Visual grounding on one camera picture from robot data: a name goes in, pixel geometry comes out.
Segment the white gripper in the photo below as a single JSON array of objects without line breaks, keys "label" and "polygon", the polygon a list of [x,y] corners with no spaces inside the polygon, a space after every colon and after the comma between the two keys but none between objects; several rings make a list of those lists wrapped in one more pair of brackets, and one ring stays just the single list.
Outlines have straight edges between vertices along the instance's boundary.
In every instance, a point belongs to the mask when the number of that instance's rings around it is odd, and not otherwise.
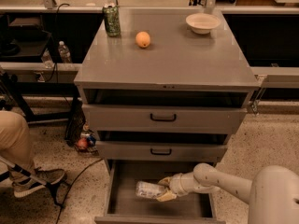
[{"label": "white gripper", "polygon": [[183,174],[176,174],[161,179],[158,184],[167,186],[170,188],[166,193],[156,198],[159,202],[168,202],[175,200],[177,196],[185,196],[188,192],[183,188],[182,185]]}]

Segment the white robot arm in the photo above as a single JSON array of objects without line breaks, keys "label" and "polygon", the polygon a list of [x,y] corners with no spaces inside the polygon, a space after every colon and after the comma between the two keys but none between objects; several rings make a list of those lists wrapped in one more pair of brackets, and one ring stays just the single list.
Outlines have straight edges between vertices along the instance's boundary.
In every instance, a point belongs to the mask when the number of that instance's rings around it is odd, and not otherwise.
[{"label": "white robot arm", "polygon": [[166,185],[166,193],[157,198],[160,202],[219,187],[249,205],[248,224],[299,224],[299,175],[281,166],[264,167],[248,180],[200,163],[191,173],[160,183]]}]

